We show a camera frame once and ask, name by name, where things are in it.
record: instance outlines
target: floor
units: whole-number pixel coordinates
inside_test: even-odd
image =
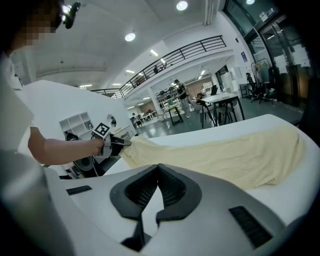
[[[241,98],[240,101],[245,119],[255,118],[265,114],[272,114],[288,122],[294,122],[301,119],[303,115],[303,111],[301,109],[280,102],[273,102],[273,104],[271,104],[270,101],[262,101],[259,104],[258,101],[251,103],[248,98]],[[166,119],[163,122],[158,121],[139,127],[136,131],[139,135],[146,138],[154,138],[201,130],[202,124],[200,123],[200,114],[194,112],[191,114],[192,116],[189,119],[186,119],[186,115],[182,114],[181,116],[184,122],[179,122],[174,126],[170,119]],[[207,116],[204,121],[204,129],[211,127],[214,127],[214,125]]]

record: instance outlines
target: ceiling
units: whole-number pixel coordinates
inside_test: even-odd
[[[163,91],[169,88],[170,86],[172,86],[170,84],[175,79],[178,79],[181,83],[185,83],[187,81],[190,81],[191,79],[198,79],[203,70],[205,70],[204,74],[208,74],[208,73],[214,74],[227,63],[229,65],[234,61],[235,61],[234,56],[228,56],[228,57],[216,58],[208,62],[203,62],[200,65],[195,65],[193,67],[187,68],[179,73],[176,73],[174,76],[168,79],[162,80],[161,82],[153,85],[151,89],[154,92],[154,94],[157,94],[160,91]],[[136,95],[133,94],[130,98],[127,98],[125,102],[127,107],[133,107],[133,106],[137,106],[140,103],[150,101],[150,100],[143,100],[143,98],[147,98],[147,97],[150,97],[147,89],[139,90],[136,93]]]
[[[177,2],[82,1],[71,29],[60,26],[56,33],[45,34],[33,46],[32,62],[36,79],[50,79],[69,85],[90,83],[94,85],[93,89],[97,89],[95,86],[98,85],[109,85],[117,78],[119,71],[146,49],[178,31],[203,22],[205,0],[187,0],[185,11],[176,9]],[[127,42],[125,35],[130,32],[134,32],[136,38]],[[152,62],[149,54],[147,57],[148,62]],[[86,75],[80,75],[80,72],[86,72]],[[21,70],[20,74],[26,75],[26,70]]]

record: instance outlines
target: white shelving unit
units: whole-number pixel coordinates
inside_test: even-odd
[[[79,136],[83,140],[89,140],[92,128],[94,127],[87,112],[80,113],[61,120],[60,122],[63,134],[72,133]]]

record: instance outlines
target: cream cloth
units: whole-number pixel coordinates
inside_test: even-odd
[[[243,190],[281,182],[304,153],[303,139],[289,125],[194,146],[161,146],[141,136],[131,142],[120,153],[131,168],[168,164],[224,179]]]

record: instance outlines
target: headset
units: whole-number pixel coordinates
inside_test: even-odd
[[[58,0],[57,4],[59,11],[55,20],[55,29],[57,29],[62,22],[66,29],[72,28],[81,3],[75,2],[72,5],[65,5],[64,0]]]

